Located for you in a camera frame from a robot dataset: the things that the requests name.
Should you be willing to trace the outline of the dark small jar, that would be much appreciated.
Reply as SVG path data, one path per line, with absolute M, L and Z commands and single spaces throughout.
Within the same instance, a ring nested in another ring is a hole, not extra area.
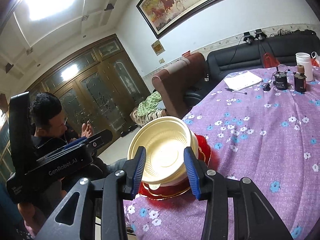
M 295 82 L 295 91 L 299 93 L 306 92 L 306 75 L 304 66 L 301 64 L 297 65 L 297 71 L 293 73 L 294 82 Z

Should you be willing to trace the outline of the black electronic device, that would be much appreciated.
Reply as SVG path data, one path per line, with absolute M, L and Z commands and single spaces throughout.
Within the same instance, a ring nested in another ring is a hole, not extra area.
M 288 89 L 288 80 L 287 80 L 287 74 L 288 74 L 288 68 L 283 65 L 279 64 L 276 66 L 276 72 L 273 73 L 273 84 L 278 90 L 287 90 Z

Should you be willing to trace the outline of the red bag on sofa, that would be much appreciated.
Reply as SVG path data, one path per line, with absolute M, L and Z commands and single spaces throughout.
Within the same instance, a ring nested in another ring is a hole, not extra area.
M 270 53 L 265 53 L 263 55 L 263 67 L 272 68 L 280 65 L 280 62 Z

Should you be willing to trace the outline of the seated person in black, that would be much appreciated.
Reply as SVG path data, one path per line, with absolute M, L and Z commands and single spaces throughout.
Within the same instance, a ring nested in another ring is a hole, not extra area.
M 31 139 L 38 157 L 47 155 L 81 137 L 89 138 L 94 135 L 89 121 L 82 124 L 80 134 L 73 131 L 65 119 L 60 100 L 48 92 L 37 94 L 31 104 L 31 116 L 35 123 L 35 131 Z M 87 177 L 90 180 L 105 178 L 122 169 L 125 161 L 127 159 L 123 158 L 106 164 L 100 158 L 94 157 L 93 163 L 76 172 L 74 176 L 63 178 L 59 182 L 62 187 L 59 191 L 60 196 L 64 197 L 80 178 Z M 31 235 L 35 236 L 46 220 L 43 212 L 31 203 L 18 204 L 18 210 L 24 219 L 25 227 Z

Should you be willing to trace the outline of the clear ballpoint pen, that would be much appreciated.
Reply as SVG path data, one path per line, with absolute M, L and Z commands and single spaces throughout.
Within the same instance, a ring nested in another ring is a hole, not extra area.
M 228 91 L 228 92 L 232 92 L 232 93 L 239 93 L 239 94 L 247 95 L 247 92 L 244 92 L 244 91 L 241 91 L 241 90 L 234 90 L 234 89 L 231 89 L 231 88 L 225 88 L 225 90 Z

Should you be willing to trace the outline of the beige plastic bowl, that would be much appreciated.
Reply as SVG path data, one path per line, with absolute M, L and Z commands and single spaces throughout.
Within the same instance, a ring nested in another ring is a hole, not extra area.
M 143 126 L 132 139 L 127 158 L 134 158 L 139 146 L 146 149 L 142 182 L 154 187 L 176 185 L 187 178 L 184 150 L 191 147 L 196 157 L 198 140 L 179 118 L 165 116 Z

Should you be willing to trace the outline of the green patterned cloth pile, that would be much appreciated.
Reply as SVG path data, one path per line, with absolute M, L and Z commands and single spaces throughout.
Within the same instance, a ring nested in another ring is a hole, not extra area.
M 166 108 L 159 106 L 160 103 L 163 103 L 162 97 L 158 91 L 154 91 L 138 107 L 133 109 L 130 114 L 132 121 L 143 127 L 152 120 L 167 116 Z

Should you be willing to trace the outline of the large white paper bowl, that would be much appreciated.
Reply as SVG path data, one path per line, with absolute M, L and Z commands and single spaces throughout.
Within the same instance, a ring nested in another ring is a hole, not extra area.
M 154 136 L 145 146 L 146 163 L 142 182 L 152 190 L 173 186 L 187 178 L 184 150 L 191 147 L 196 157 L 198 142 L 193 132 L 188 137 L 182 132 L 170 130 Z

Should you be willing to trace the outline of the purple floral tablecloth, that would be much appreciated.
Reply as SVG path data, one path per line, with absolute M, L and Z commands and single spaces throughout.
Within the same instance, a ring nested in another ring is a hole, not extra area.
M 182 120 L 219 155 L 221 175 L 251 178 L 293 239 L 304 239 L 319 219 L 319 67 L 304 94 L 292 74 L 285 91 L 255 85 L 247 95 L 221 81 Z M 201 239 L 206 202 L 191 191 L 162 201 L 139 196 L 124 208 L 137 239 Z

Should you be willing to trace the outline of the white paper notepad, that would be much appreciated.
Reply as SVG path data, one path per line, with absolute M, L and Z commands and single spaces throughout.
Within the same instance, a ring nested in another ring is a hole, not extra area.
M 242 90 L 253 85 L 261 83 L 263 79 L 254 73 L 247 71 L 240 74 L 234 74 L 230 77 L 225 77 L 224 82 L 228 88 L 232 90 Z

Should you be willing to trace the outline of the red gold-rimmed glass plate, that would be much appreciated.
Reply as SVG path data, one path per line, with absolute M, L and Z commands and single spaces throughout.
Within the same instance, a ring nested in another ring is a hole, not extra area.
M 195 137 L 198 142 L 198 159 L 204 161 L 206 165 L 208 165 L 213 151 L 204 136 L 195 134 Z M 186 178 L 177 185 L 160 187 L 157 190 L 152 190 L 147 183 L 141 182 L 139 194 L 153 200 L 165 200 L 180 196 L 189 190 L 190 184 L 189 180 Z

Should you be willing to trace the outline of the small yellow wall picture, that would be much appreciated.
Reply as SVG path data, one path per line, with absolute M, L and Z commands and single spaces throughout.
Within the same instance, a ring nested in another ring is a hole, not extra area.
M 158 56 L 161 53 L 163 53 L 165 51 L 164 47 L 162 46 L 160 40 L 155 41 L 152 45 L 151 48 L 153 49 L 153 51 L 155 52 L 155 54 Z

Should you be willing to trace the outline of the wooden glass cabinet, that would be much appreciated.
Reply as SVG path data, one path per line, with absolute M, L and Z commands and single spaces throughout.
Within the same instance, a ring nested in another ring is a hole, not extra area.
M 77 132 L 89 121 L 96 133 L 110 130 L 113 141 L 133 126 L 131 112 L 150 94 L 115 34 L 67 56 L 26 90 L 30 98 L 40 92 L 54 94 Z

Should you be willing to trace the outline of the small black charger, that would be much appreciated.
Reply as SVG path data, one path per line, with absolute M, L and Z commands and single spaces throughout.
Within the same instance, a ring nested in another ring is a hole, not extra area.
M 263 91 L 268 92 L 271 90 L 270 83 L 263 84 Z

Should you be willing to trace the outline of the black leather sofa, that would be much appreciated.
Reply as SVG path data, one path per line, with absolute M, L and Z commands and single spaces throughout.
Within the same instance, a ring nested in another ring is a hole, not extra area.
M 280 63 L 287 66 L 296 64 L 296 53 L 319 53 L 319 38 L 310 30 L 296 31 L 284 36 L 269 37 L 251 44 L 240 44 L 212 51 L 204 62 L 204 76 L 184 94 L 187 107 L 198 104 L 228 74 L 263 68 L 264 55 L 274 56 Z

